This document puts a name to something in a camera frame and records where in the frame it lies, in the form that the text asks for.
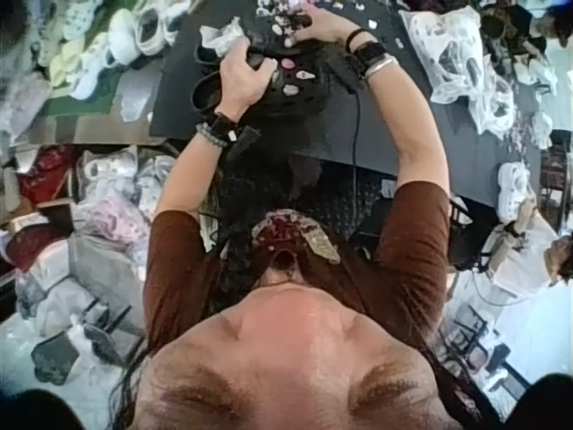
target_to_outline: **green mat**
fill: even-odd
[[[121,8],[132,9],[137,0],[111,0],[99,8],[94,24],[86,33],[86,47],[102,31],[107,31],[109,22],[114,13]],[[117,84],[121,78],[123,68],[104,70],[99,75],[98,87],[87,100],[76,100],[69,96],[50,99],[44,105],[41,116],[85,116],[106,115],[111,110]]]

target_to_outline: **nose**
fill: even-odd
[[[331,360],[353,321],[348,309],[314,288],[266,291],[243,305],[238,339],[258,359],[277,366]]]

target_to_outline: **brown t-shirt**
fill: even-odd
[[[436,329],[446,296],[449,197],[435,184],[398,189],[372,261],[335,235],[341,263],[312,252],[297,255],[304,279],[344,305],[369,315],[390,334],[416,346]],[[151,354],[201,320],[221,270],[220,249],[205,253],[197,220],[160,213],[151,227],[143,291]]]

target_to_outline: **black bracelet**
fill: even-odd
[[[503,230],[506,233],[510,233],[515,239],[523,239],[526,236],[525,233],[518,233],[516,231],[516,221],[511,221],[508,225],[503,227]]]
[[[350,33],[350,36],[348,36],[348,39],[346,39],[346,51],[348,54],[350,54],[350,44],[355,39],[355,37],[358,36],[359,34],[367,33],[367,32],[368,32],[368,30],[366,30],[366,29],[357,29],[357,30],[354,30],[352,33]]]

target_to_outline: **pink charm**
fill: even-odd
[[[290,58],[283,58],[280,61],[280,64],[283,66],[284,69],[287,70],[292,70],[296,67],[296,64],[293,60],[291,60]]]

